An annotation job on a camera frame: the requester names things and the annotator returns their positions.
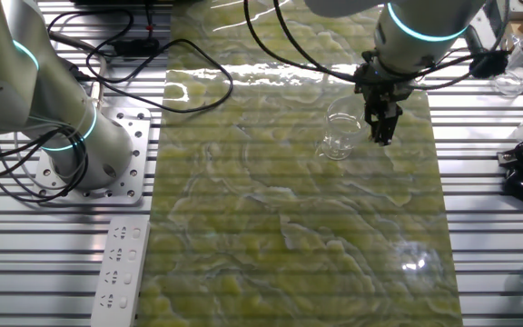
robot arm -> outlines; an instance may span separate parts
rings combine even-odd
[[[305,0],[310,10],[322,16],[356,14],[384,1],[380,0]],[[394,0],[380,14],[374,33],[375,49],[363,54],[367,63],[355,76],[374,84],[357,84],[364,94],[365,114],[372,139],[389,145],[406,100],[410,82],[392,84],[405,74],[430,68],[463,35],[485,0]]]
[[[0,0],[0,134],[22,131],[37,139],[53,128],[30,120],[33,116],[74,126],[82,136],[89,164],[80,189],[109,185],[131,162],[130,135],[99,113],[64,69],[35,0]],[[58,174],[77,168],[72,148],[67,138],[45,144]]]

electrical outlet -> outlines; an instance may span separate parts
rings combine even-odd
[[[148,217],[116,217],[110,221],[92,327],[133,326],[149,229]]]

marble-patterned surface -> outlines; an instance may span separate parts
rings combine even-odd
[[[279,55],[271,0],[250,1]],[[378,10],[318,17],[282,0],[301,45],[352,72]],[[321,155],[324,114],[352,85],[277,64],[253,42],[242,1],[177,5],[173,38],[224,64],[235,92],[204,114],[164,114],[142,326],[460,326],[429,105],[414,94],[393,145]],[[227,82],[197,54],[170,53],[165,102],[210,103]]]

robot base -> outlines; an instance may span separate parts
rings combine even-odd
[[[135,206],[143,199],[144,169],[148,154],[151,113],[147,109],[110,110],[107,118],[120,124],[131,136],[133,152],[131,162],[113,183],[105,188],[83,191],[74,189],[65,197],[54,199],[42,206]],[[50,157],[41,152],[35,175],[37,182],[52,187],[64,185],[65,182],[54,173]],[[45,190],[34,185],[34,192],[56,193],[56,190]]]

black connector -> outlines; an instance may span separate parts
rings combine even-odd
[[[159,40],[153,38],[115,41],[109,45],[114,47],[116,55],[124,57],[149,57],[151,55],[157,55],[160,47]]]
[[[65,60],[62,57],[59,58],[60,63],[62,63],[62,66],[72,74],[72,76],[76,79],[78,82],[91,82],[95,81],[95,78],[92,76],[89,76],[87,74],[84,74],[80,72],[80,68],[78,68],[77,65],[73,64],[69,60]]]

